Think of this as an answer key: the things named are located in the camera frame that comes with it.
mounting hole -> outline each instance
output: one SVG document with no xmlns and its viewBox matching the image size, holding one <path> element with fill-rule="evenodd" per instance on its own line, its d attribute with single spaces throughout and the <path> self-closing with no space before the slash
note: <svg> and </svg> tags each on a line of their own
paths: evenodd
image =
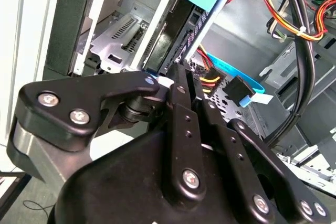
<svg viewBox="0 0 336 224">
<path fill-rule="evenodd" d="M 239 160 L 241 160 L 241 161 L 243 161 L 244 160 L 244 156 L 242 156 L 242 154 L 238 154 L 238 158 L 239 158 Z"/>
<path fill-rule="evenodd" d="M 181 92 L 182 94 L 185 94 L 185 90 L 182 86 L 178 86 L 177 90 L 179 90 L 179 92 Z"/>
<path fill-rule="evenodd" d="M 185 136 L 191 138 L 191 137 L 192 137 L 192 134 L 191 134 L 190 131 L 186 131 L 186 132 L 185 132 Z"/>
<path fill-rule="evenodd" d="M 208 102 L 208 104 L 209 104 L 210 108 L 212 108 L 212 109 L 216 108 L 216 106 L 214 105 L 213 102 Z"/>
</svg>

screw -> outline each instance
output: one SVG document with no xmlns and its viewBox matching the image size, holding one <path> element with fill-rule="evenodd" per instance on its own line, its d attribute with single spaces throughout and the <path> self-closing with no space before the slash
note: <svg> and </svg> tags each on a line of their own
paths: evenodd
<svg viewBox="0 0 336 224">
<path fill-rule="evenodd" d="M 253 201 L 254 201 L 254 204 L 257 206 L 257 208 L 261 212 L 263 212 L 264 214 L 268 214 L 269 207 L 268 207 L 266 201 L 264 200 L 264 198 L 262 198 L 262 196 L 256 194 L 255 196 L 253 196 Z"/>
<path fill-rule="evenodd" d="M 57 96 L 50 93 L 40 94 L 37 98 L 38 102 L 46 107 L 54 107 L 58 104 L 59 100 Z"/>
<path fill-rule="evenodd" d="M 301 207 L 303 208 L 306 214 L 313 215 L 313 211 L 311 210 L 307 202 L 301 200 L 300 203 L 301 203 Z"/>
<path fill-rule="evenodd" d="M 210 108 L 212 108 L 212 109 L 216 108 L 216 106 L 214 105 L 213 102 L 208 102 L 208 104 L 209 104 Z"/>
<path fill-rule="evenodd" d="M 325 212 L 325 210 L 322 208 L 322 206 L 320 204 L 315 202 L 314 206 L 315 206 L 317 212 L 319 212 L 320 215 L 327 216 L 327 213 Z"/>
<path fill-rule="evenodd" d="M 70 113 L 70 119 L 76 124 L 87 124 L 90 121 L 90 116 L 83 110 L 73 110 Z"/>
<path fill-rule="evenodd" d="M 199 187 L 200 181 L 198 179 L 198 176 L 191 170 L 185 170 L 183 172 L 183 180 L 187 184 L 187 186 L 192 189 Z"/>
<path fill-rule="evenodd" d="M 185 94 L 185 90 L 182 86 L 178 86 L 177 90 L 179 90 L 179 92 L 181 92 L 182 94 Z"/>
<path fill-rule="evenodd" d="M 150 77 L 147 77 L 147 78 L 145 79 L 145 81 L 146 81 L 147 83 L 149 83 L 150 85 L 153 85 L 153 84 L 154 84 L 154 81 L 153 81 Z"/>
<path fill-rule="evenodd" d="M 245 126 L 242 124 L 242 122 L 238 122 L 238 127 L 241 128 L 242 130 L 245 129 Z"/>
</svg>

black wire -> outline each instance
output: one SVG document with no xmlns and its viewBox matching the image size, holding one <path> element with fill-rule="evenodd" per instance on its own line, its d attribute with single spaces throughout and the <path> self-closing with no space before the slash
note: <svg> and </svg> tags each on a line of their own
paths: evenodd
<svg viewBox="0 0 336 224">
<path fill-rule="evenodd" d="M 39 208 L 32 208 L 32 207 L 29 207 L 29 206 L 26 205 L 27 202 L 29 202 L 29 203 L 33 203 L 33 204 L 37 205 Z M 30 209 L 30 210 L 33 210 L 33 211 L 41 211 L 41 210 L 43 210 L 43 212 L 46 214 L 47 218 L 49 218 L 49 214 L 48 214 L 48 212 L 46 211 L 46 209 L 48 209 L 48 208 L 50 208 L 50 207 L 53 207 L 53 206 L 55 205 L 55 204 L 54 204 L 54 205 L 50 205 L 50 206 L 47 206 L 47 207 L 43 207 L 43 206 L 41 206 L 39 203 L 37 203 L 37 202 L 35 202 L 35 201 L 32 201 L 32 200 L 24 200 L 24 201 L 22 201 L 22 204 L 23 204 L 26 208 L 28 208 L 28 209 Z"/>
<path fill-rule="evenodd" d="M 293 24 L 298 27 L 305 26 L 307 33 L 309 33 L 309 20 L 304 0 L 289 0 L 289 4 L 292 11 Z M 296 115 L 302 115 L 304 112 L 314 87 L 315 70 L 311 42 L 302 37 L 295 36 L 295 45 L 298 67 L 297 94 L 292 113 L 277 129 L 264 139 L 270 147 L 274 147 L 298 122 L 299 117 Z"/>
</svg>

